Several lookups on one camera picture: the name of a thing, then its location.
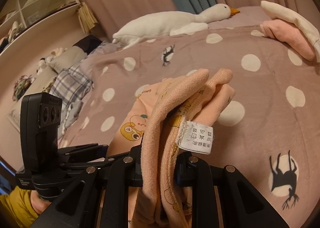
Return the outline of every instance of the goose plush toy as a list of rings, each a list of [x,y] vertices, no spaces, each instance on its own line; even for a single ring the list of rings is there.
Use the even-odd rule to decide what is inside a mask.
[[[208,29],[208,23],[228,19],[239,12],[226,4],[216,4],[198,15],[180,11],[149,14],[127,23],[113,35],[112,43],[120,42],[127,49],[159,36],[193,33]]]

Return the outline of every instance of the black deer print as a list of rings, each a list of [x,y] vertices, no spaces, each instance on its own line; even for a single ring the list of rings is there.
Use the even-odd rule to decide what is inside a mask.
[[[163,53],[162,53],[162,61],[163,61],[163,64],[162,66],[167,66],[170,64],[170,61],[167,60],[167,57],[170,55],[170,54],[173,54],[173,49],[175,47],[175,44],[173,46],[170,46],[170,49],[169,51],[167,51],[167,48],[165,48],[163,50]]]
[[[284,186],[284,185],[291,186],[291,188],[289,188],[289,198],[282,205],[282,210],[284,210],[284,209],[289,209],[289,202],[291,201],[292,197],[293,197],[293,203],[291,205],[291,208],[296,205],[296,202],[299,202],[299,197],[296,195],[297,175],[295,172],[297,170],[297,166],[296,166],[296,163],[294,162],[294,160],[290,158],[290,150],[289,150],[289,152],[288,152],[289,170],[285,173],[282,173],[282,171],[279,169],[280,155],[281,154],[278,155],[277,166],[276,166],[275,170],[273,170],[273,168],[272,168],[271,156],[269,158],[270,167],[271,167],[271,171],[273,174],[273,184],[272,184],[271,192],[276,187],[280,187],[280,186]]]

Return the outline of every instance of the yellow sleeve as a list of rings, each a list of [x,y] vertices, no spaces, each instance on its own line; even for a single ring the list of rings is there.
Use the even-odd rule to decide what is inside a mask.
[[[9,195],[0,195],[4,208],[22,228],[29,228],[39,216],[31,205],[30,194],[31,190],[22,190],[16,186]]]

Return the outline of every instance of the care label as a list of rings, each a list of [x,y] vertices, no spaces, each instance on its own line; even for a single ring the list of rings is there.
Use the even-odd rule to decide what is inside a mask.
[[[184,150],[210,154],[213,139],[213,127],[184,120],[179,129],[177,143]]]

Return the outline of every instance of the cartoon eye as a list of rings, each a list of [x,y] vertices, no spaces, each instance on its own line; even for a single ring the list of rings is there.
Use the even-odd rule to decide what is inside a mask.
[[[133,133],[133,134],[132,134],[132,138],[133,138],[134,140],[138,140],[138,139],[140,138],[140,136],[139,136],[138,134],[136,134],[136,133]]]
[[[132,132],[132,127],[127,126],[127,127],[124,128],[124,131],[125,132]]]

